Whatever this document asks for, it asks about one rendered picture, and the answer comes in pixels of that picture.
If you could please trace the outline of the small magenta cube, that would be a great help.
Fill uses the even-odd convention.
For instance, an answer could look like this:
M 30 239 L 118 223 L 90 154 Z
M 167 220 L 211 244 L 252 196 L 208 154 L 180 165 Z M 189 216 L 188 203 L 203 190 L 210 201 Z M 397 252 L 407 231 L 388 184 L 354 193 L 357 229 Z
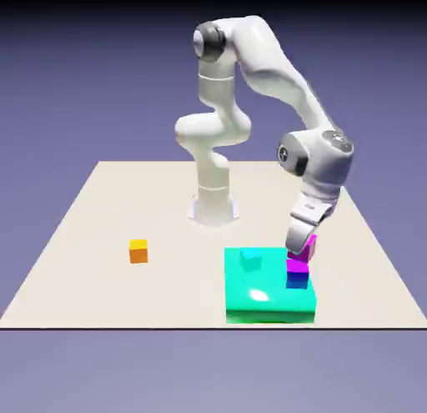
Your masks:
M 317 241 L 317 235 L 312 234 L 308 239 L 307 243 L 305 244 L 305 246 L 303 247 L 303 249 L 298 254 L 288 251 L 288 258 L 307 264 L 314 255 L 316 241 Z

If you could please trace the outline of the large teal box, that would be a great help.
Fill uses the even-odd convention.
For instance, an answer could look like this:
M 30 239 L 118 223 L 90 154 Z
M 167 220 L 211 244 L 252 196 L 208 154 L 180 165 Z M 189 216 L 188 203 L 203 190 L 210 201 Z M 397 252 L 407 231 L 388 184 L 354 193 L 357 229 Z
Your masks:
M 316 312 L 312 281 L 306 290 L 286 287 L 284 247 L 254 247 L 262 251 L 259 270 L 245 271 L 239 251 L 250 247 L 224 249 L 226 320 L 230 324 L 311 324 Z

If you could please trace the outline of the small cyan cube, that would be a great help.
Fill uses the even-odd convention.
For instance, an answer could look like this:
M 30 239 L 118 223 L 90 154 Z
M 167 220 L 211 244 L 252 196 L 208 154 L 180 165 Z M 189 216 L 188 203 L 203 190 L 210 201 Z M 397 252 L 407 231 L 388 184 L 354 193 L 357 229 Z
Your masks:
M 259 248 L 242 248 L 239 251 L 240 264 L 242 268 L 249 272 L 259 270 L 262 264 L 262 251 Z

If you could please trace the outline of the small blue cube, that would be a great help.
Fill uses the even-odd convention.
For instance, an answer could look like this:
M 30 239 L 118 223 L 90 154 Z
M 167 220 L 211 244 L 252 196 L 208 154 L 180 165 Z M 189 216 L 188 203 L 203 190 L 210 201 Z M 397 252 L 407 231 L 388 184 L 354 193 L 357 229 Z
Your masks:
M 296 259 L 286 259 L 286 287 L 288 289 L 306 290 L 309 281 L 309 266 Z

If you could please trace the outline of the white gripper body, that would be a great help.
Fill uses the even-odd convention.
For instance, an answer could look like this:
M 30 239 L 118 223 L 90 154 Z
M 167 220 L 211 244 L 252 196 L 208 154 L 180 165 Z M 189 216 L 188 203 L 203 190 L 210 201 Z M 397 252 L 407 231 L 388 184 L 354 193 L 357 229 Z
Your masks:
M 322 218 L 316 221 L 306 221 L 292 216 L 289 221 L 289 228 L 285 240 L 285 247 L 288 251 L 299 254 L 307 244 L 309 237 L 320 225 Z

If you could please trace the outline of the small orange cube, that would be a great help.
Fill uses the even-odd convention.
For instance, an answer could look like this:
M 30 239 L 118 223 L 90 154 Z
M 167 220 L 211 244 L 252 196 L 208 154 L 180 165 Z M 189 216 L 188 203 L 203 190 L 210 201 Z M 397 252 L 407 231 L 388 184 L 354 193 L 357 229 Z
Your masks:
M 146 239 L 131 239 L 128 251 L 131 264 L 148 262 L 148 242 Z

